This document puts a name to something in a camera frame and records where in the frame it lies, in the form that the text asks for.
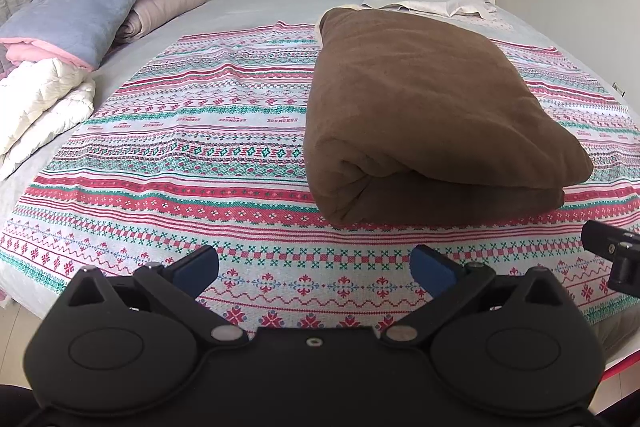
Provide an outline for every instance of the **floor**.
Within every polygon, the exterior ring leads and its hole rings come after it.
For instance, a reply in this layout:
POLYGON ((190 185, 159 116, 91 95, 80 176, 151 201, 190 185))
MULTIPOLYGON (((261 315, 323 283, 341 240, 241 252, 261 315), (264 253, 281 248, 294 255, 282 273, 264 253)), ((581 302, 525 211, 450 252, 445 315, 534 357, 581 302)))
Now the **floor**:
MULTIPOLYGON (((0 308, 0 384, 29 386, 22 356, 39 324, 39 318, 16 303, 0 308)), ((590 409, 600 412, 636 389, 640 389, 640 362, 602 382, 590 409)))

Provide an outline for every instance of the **white quilt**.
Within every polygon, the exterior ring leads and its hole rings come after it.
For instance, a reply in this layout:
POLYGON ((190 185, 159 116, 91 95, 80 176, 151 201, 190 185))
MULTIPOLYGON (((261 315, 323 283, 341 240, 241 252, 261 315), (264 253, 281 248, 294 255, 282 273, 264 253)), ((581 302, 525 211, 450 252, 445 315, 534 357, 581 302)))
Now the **white quilt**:
POLYGON ((0 81, 0 181, 33 152, 86 120, 95 83, 57 58, 23 62, 0 81))

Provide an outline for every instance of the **red and green pattern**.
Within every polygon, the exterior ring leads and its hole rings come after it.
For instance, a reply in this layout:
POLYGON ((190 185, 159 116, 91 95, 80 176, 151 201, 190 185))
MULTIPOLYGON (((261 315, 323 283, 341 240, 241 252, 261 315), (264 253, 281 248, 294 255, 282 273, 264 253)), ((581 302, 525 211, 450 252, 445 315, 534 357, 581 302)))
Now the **red and green pattern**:
POLYGON ((634 300, 608 291, 585 252, 587 219, 640 230, 640 131, 596 79, 554 48, 496 42, 544 109, 580 139, 595 170, 555 212, 464 229, 335 229, 305 178, 312 26, 183 37, 79 127, 20 198, 0 263, 62 291, 84 264, 127 275, 199 245, 220 255, 200 301, 249 331, 384 328, 428 295, 408 254, 426 243, 499 273, 549 267, 592 323, 634 300))

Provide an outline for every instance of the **folded brown blanket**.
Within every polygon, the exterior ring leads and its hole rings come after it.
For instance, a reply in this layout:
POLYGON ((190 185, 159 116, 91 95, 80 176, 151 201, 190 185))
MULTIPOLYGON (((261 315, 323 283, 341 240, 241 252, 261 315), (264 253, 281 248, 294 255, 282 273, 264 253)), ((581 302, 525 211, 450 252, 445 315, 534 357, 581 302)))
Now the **folded brown blanket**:
POLYGON ((487 38, 429 18, 322 18, 306 114, 311 193, 334 225, 475 225, 539 214, 593 171, 487 38))

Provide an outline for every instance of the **screw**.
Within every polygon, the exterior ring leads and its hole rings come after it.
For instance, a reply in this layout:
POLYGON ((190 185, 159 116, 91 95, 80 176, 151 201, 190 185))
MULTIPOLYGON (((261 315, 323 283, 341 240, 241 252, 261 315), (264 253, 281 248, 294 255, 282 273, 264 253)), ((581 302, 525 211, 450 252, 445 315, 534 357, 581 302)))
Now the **screw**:
POLYGON ((411 326, 396 325, 388 328, 385 335, 395 342, 409 342, 418 337, 418 330, 411 326))
POLYGON ((306 345, 309 347, 320 347, 322 344, 322 339, 319 339, 318 337, 309 337, 306 340, 306 345))
POLYGON ((216 326, 211 330, 211 337, 220 342, 233 342, 242 337, 244 331, 233 324, 216 326))

